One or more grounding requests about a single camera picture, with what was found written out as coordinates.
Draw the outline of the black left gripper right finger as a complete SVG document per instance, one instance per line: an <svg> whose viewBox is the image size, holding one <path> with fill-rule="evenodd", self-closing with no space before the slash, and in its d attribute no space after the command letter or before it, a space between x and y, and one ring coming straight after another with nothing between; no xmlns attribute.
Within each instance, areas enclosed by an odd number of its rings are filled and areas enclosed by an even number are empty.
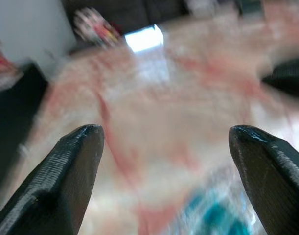
<svg viewBox="0 0 299 235"><path fill-rule="evenodd" d="M233 126L229 148L245 192L269 235L299 235L299 152L257 127Z"/></svg>

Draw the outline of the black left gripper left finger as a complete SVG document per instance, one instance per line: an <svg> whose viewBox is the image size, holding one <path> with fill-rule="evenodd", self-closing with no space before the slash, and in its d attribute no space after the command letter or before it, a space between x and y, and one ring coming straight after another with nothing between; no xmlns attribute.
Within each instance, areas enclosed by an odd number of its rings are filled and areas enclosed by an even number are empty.
<svg viewBox="0 0 299 235"><path fill-rule="evenodd" d="M0 235L76 235L103 154L102 126L61 137L0 211Z"/></svg>

